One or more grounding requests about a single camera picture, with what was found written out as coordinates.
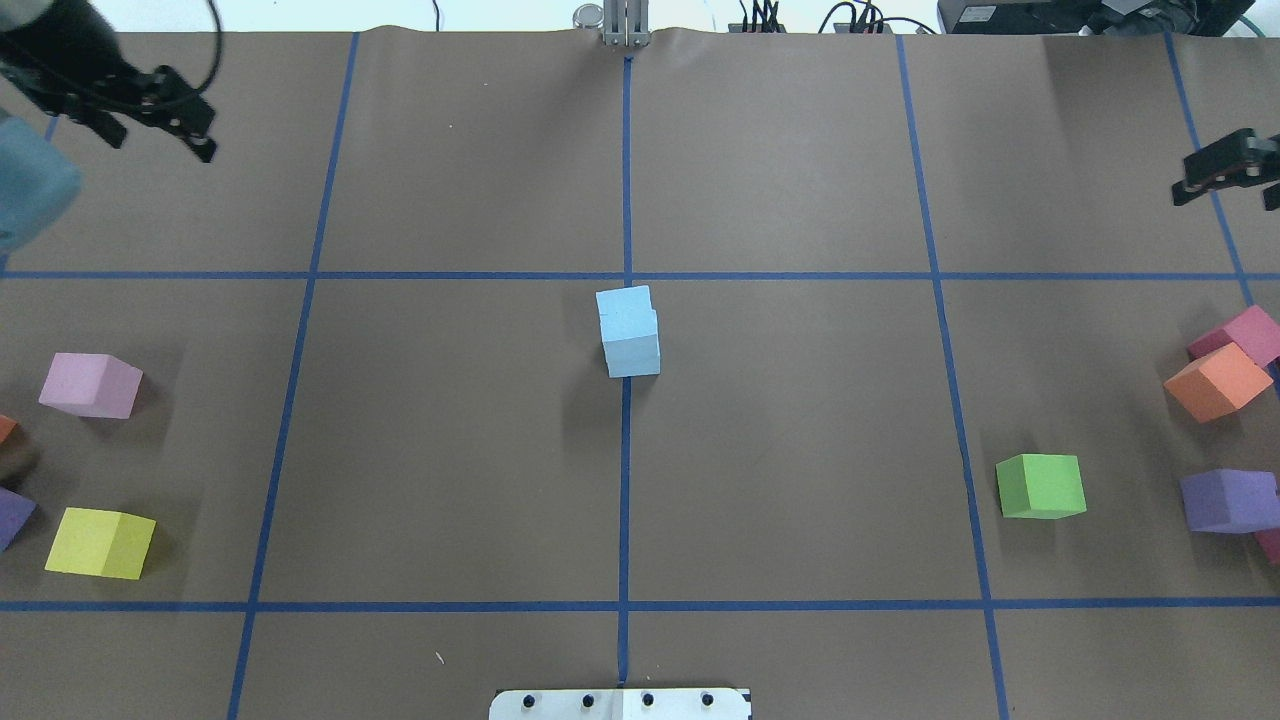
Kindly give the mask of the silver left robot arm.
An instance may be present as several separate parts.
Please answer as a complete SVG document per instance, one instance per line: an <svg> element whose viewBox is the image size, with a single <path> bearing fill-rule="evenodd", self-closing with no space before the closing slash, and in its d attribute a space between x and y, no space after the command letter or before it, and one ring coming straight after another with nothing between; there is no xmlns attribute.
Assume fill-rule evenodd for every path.
<svg viewBox="0 0 1280 720"><path fill-rule="evenodd" d="M216 117L205 94L221 69L225 31L215 1L212 55L206 76L191 85L178 69L141 70L129 63L116 31L90 1L3 3L3 79L51 119L87 128L110 149L122 149L128 118L179 140L201 163L218 142ZM81 169L45 133L3 113L3 255L24 247L60 217L81 192Z"/></svg>

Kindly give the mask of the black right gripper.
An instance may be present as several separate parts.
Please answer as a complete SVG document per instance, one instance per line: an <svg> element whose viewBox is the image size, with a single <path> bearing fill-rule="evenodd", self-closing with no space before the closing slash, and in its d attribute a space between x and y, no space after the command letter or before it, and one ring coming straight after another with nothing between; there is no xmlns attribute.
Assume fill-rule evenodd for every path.
<svg viewBox="0 0 1280 720"><path fill-rule="evenodd" d="M1242 128L1203 146L1183 160L1183 182L1171 184L1175 208L1197 200L1201 193L1235 187L1254 187L1277 181L1279 137L1260 136ZM1263 209L1280 209L1280 184L1262 191Z"/></svg>

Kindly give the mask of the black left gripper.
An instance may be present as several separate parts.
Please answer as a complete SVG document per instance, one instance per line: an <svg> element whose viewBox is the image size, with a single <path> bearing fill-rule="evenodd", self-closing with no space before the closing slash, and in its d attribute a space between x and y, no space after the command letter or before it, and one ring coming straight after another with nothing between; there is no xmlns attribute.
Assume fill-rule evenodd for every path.
<svg viewBox="0 0 1280 720"><path fill-rule="evenodd" d="M128 129L120 117L159 128L182 141L201 163L211 163L218 141L210 136L216 117L204 99L174 68L161 65L150 73L105 76L93 82L41 70L41 81L58 100L59 113L88 127L111 149L120 149Z"/></svg>

